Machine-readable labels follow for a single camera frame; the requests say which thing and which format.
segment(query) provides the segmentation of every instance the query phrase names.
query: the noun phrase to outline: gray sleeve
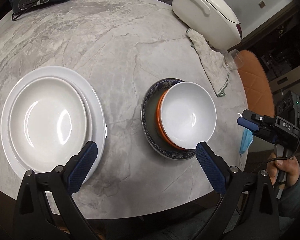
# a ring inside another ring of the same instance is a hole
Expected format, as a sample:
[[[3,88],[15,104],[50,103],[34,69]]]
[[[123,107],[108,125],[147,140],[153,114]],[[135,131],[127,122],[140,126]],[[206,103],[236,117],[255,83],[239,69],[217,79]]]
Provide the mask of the gray sleeve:
[[[292,186],[283,190],[278,201],[279,216],[295,218],[300,211],[300,176]]]

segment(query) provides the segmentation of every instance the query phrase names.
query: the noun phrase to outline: marble tabletop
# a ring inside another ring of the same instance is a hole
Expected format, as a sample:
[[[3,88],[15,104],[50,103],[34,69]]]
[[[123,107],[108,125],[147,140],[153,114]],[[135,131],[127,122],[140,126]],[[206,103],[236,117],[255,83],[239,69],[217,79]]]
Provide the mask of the marble tabletop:
[[[70,0],[16,22],[10,12],[0,21],[0,118],[12,87],[41,66],[74,69],[100,98],[108,127],[104,153],[93,176],[73,195],[86,218],[145,215],[212,191],[196,158],[166,159],[143,134],[140,105],[159,79],[196,82],[210,93],[217,125],[208,144],[229,165],[239,166],[243,128],[236,119],[247,108],[239,74],[230,73],[226,96],[217,98],[186,29],[170,5],[156,0]],[[240,161],[244,166],[246,154]],[[16,198],[20,183],[0,139],[0,190]]]

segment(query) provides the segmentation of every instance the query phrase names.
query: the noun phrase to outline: white rice cooker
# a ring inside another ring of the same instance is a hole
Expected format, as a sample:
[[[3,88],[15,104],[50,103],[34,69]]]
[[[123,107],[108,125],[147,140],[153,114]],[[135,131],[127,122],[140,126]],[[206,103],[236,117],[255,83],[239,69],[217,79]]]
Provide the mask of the white rice cooker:
[[[172,10],[216,49],[228,50],[241,42],[240,23],[224,0],[173,0]]]

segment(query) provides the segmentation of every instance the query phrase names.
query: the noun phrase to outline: orange chair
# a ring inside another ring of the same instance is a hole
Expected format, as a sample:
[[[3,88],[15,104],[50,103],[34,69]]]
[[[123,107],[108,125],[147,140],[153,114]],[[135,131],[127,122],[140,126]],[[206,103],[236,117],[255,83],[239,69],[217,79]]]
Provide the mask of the orange chair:
[[[243,66],[238,69],[248,108],[260,115],[274,117],[274,103],[270,85],[258,58],[251,51],[240,51]]]

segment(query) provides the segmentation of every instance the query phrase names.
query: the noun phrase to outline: metal screw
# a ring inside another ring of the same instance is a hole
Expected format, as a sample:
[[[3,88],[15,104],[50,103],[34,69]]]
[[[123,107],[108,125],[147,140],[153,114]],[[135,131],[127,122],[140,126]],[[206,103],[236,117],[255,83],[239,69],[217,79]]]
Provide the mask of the metal screw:
[[[54,170],[56,172],[61,172],[61,171],[63,171],[63,166],[59,165],[59,166],[55,167]]]
[[[32,174],[32,170],[28,170],[28,171],[26,171],[26,176],[30,176],[31,174]]]
[[[268,176],[268,172],[265,170],[261,170],[260,173],[262,176]]]
[[[237,173],[239,171],[239,168],[237,166],[231,166],[230,167],[230,170],[233,172],[233,173]]]

